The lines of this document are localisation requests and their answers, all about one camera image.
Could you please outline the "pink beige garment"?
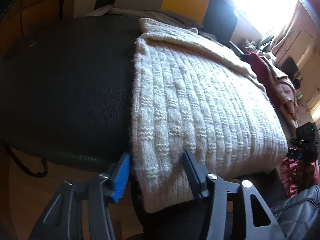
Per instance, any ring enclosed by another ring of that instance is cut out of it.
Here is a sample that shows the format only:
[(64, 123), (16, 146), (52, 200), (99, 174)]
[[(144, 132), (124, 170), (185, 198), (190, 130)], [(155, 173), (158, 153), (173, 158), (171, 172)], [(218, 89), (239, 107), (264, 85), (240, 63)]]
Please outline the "pink beige garment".
[(294, 121), (297, 120), (297, 94), (289, 77), (271, 64), (265, 56), (261, 56), (261, 61), (267, 70), (267, 94), (274, 106), (282, 108)]

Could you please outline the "cream knitted sweater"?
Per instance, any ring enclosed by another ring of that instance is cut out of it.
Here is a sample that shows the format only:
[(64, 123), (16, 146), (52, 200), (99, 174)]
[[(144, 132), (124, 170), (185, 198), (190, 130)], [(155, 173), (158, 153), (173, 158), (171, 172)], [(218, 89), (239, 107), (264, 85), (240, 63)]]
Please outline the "cream knitted sweater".
[(287, 140), (249, 64), (196, 29), (151, 18), (139, 25), (131, 142), (146, 212), (192, 199), (185, 150), (224, 179), (270, 172), (283, 161)]

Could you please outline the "black padded folding table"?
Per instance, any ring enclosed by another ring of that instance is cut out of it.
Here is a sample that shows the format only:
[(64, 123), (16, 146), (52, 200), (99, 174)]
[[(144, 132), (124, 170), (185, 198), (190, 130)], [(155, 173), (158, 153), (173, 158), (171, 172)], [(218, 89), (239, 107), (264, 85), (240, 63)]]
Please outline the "black padded folding table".
[[(129, 153), (129, 177), (136, 177), (131, 110), (139, 20), (108, 16), (60, 23), (41, 32), (32, 47), (2, 60), (1, 142), (6, 150), (98, 175)], [(146, 212), (144, 237), (199, 239), (207, 206), (192, 197)], [(235, 239), (232, 223), (233, 202), (228, 201), (225, 237)]]

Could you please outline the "magenta quilt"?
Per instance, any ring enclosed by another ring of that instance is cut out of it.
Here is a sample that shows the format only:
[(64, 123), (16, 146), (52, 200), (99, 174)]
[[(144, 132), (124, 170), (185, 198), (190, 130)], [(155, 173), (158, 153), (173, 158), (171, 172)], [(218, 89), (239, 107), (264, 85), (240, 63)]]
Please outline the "magenta quilt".
[(286, 157), (280, 165), (280, 179), (289, 198), (319, 184), (319, 163), (306, 164)]

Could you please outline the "black monitor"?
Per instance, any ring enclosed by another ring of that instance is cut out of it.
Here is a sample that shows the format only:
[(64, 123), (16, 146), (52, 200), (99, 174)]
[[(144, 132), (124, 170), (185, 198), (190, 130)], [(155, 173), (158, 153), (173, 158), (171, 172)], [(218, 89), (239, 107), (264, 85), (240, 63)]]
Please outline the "black monitor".
[(295, 75), (298, 73), (298, 67), (290, 56), (284, 61), (280, 69), (289, 77), (290, 80), (293, 80)]

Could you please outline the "grey hoodie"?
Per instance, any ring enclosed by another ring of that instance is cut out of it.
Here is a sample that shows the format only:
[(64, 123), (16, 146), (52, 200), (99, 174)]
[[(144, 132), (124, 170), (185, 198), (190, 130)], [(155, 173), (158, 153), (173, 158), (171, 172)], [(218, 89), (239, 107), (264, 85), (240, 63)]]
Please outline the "grey hoodie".
[(195, 19), (183, 16), (176, 12), (171, 12), (167, 10), (155, 9), (155, 10), (130, 10), (130, 9), (120, 9), (115, 8), (113, 4), (106, 5), (95, 9), (85, 16), (104, 16), (107, 14), (112, 15), (126, 15), (134, 16), (138, 18), (151, 18), (158, 22), (163, 22), (169, 25), (174, 25), (176, 27), (184, 29), (196, 28), (202, 30), (203, 26), (198, 24)]

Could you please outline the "red knitted garment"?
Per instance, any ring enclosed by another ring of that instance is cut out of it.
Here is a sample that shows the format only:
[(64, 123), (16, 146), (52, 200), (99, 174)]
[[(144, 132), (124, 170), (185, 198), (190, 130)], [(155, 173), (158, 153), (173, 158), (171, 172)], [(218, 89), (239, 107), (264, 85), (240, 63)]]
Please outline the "red knitted garment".
[(247, 62), (250, 64), (253, 72), (255, 72), (258, 81), (264, 85), (269, 99), (274, 105), (277, 105), (279, 100), (274, 90), (274, 82), (270, 69), (265, 62), (255, 53), (249, 53)]

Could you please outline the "grey yellow blue headboard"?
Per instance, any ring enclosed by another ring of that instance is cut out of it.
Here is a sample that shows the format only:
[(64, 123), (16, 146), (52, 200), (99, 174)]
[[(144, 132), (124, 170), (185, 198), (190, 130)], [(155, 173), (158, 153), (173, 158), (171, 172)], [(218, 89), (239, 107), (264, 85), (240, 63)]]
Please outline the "grey yellow blue headboard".
[(238, 18), (231, 0), (115, 0), (117, 9), (173, 12), (200, 25), (202, 31), (212, 34), (228, 45)]

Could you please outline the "black jacket right sleeve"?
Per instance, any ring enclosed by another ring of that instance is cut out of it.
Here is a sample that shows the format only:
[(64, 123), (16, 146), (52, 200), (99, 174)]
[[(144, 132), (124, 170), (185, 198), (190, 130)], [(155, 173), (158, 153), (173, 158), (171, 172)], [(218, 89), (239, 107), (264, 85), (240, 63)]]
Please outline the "black jacket right sleeve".
[(319, 185), (272, 208), (286, 239), (319, 239)]

